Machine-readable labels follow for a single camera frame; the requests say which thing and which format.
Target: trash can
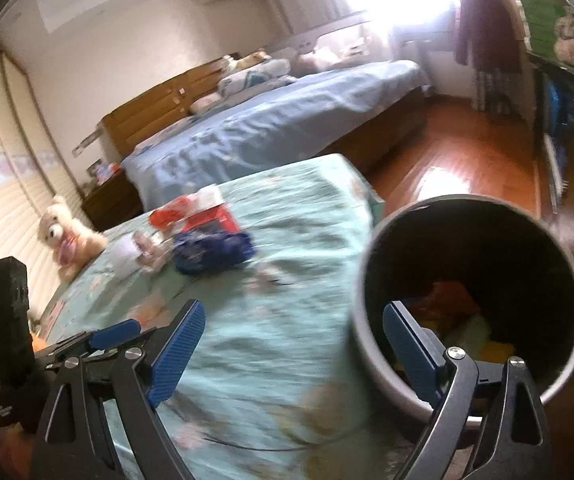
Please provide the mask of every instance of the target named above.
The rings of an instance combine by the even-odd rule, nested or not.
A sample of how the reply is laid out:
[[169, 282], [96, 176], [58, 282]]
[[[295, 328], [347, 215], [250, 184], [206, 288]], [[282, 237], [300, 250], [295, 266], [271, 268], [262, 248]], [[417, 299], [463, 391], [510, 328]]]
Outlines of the trash can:
[[[352, 310], [358, 348], [379, 389], [428, 421], [432, 408], [394, 372], [382, 329], [387, 303], [456, 281], [481, 309], [493, 340], [525, 359], [546, 403], [574, 370], [574, 259], [546, 227], [509, 203], [448, 195], [384, 219], [363, 256]], [[469, 429], [480, 425], [470, 416]]]

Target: bed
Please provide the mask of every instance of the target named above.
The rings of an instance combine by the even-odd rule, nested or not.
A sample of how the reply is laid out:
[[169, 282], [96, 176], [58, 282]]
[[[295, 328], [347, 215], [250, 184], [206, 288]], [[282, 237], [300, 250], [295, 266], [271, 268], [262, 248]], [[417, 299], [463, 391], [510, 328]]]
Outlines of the bed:
[[[106, 253], [62, 295], [48, 342], [122, 320], [153, 290], [170, 316], [200, 300], [207, 323], [172, 398], [158, 414], [196, 478], [385, 479], [410, 445], [374, 404], [351, 342], [358, 260], [382, 201], [340, 155], [220, 186], [257, 256], [244, 269], [188, 278], [170, 266], [118, 281]], [[147, 216], [113, 228], [110, 245]], [[279, 284], [258, 278], [276, 269]], [[130, 478], [134, 456], [105, 403]]]
[[213, 92], [223, 68], [215, 60], [192, 69], [103, 118], [145, 210], [187, 186], [220, 184], [326, 153], [342, 153], [365, 174], [426, 122], [419, 67], [411, 61], [378, 62], [302, 77], [208, 114], [145, 153], [133, 153], [138, 143], [173, 128], [193, 102]]

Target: wooden headboard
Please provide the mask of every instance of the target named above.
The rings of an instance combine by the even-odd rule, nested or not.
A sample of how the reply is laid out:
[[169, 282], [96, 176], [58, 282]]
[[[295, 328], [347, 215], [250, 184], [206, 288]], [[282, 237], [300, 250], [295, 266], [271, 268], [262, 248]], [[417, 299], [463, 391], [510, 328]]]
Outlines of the wooden headboard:
[[189, 115], [189, 106], [216, 90], [226, 65], [219, 58], [187, 70], [105, 115], [101, 123], [120, 155], [129, 155], [138, 143]]

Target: floral bedspread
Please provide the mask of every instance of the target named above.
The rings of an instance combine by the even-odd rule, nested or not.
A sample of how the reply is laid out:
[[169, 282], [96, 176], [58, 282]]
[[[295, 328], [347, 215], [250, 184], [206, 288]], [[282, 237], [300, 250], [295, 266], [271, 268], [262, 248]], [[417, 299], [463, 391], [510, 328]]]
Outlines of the floral bedspread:
[[[198, 479], [392, 478], [409, 451], [352, 341], [358, 261], [382, 202], [340, 155], [221, 184], [257, 256], [188, 278], [167, 266], [117, 281], [100, 256], [62, 295], [49, 341], [122, 320], [152, 293], [170, 318], [189, 298], [205, 333], [158, 413]], [[147, 226], [141, 216], [110, 240]], [[115, 405], [108, 420], [125, 471], [140, 472]]]

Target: plush toy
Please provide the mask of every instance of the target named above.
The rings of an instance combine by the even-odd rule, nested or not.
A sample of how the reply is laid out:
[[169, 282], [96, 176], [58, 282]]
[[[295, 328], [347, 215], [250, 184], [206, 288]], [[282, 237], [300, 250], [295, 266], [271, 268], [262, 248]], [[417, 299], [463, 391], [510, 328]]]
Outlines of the plush toy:
[[73, 281], [90, 259], [104, 251], [108, 242], [105, 236], [73, 218], [61, 196], [53, 198], [40, 218], [38, 239], [53, 250], [53, 259], [60, 266], [58, 275], [65, 283]]
[[554, 53], [558, 60], [574, 67], [574, 8], [566, 7], [567, 15], [556, 21]]

